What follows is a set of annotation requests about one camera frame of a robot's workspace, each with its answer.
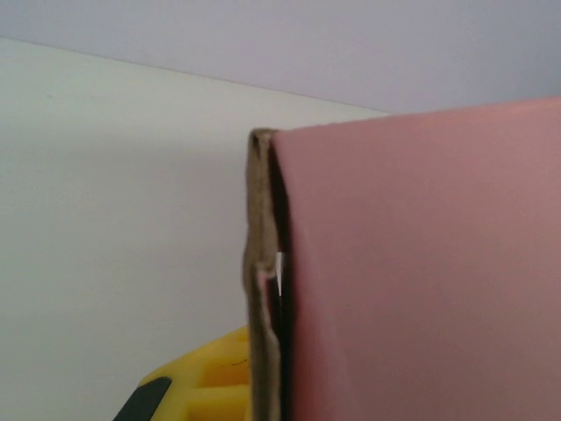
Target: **corrugated cardboard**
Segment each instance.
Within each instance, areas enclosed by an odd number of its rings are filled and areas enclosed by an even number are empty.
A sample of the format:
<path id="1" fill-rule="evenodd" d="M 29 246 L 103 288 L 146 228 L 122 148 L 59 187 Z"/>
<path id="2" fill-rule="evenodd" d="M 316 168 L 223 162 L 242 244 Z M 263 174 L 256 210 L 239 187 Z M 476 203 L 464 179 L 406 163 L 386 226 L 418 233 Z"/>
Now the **corrugated cardboard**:
<path id="1" fill-rule="evenodd" d="M 273 130 L 251 133 L 247 155 L 247 241 L 243 279 L 247 294 L 253 421 L 281 419 L 281 350 L 274 331 L 279 235 L 273 213 L 270 148 Z"/>

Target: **yellow plastic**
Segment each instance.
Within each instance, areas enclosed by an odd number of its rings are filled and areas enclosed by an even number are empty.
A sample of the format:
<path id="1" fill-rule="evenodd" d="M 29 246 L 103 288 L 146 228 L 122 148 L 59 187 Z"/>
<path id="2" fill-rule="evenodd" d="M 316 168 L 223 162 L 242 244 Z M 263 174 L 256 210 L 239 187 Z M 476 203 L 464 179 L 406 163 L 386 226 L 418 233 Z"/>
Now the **yellow plastic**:
<path id="1" fill-rule="evenodd" d="M 172 379 L 151 421 L 251 421 L 248 345 L 244 327 L 149 374 Z"/>

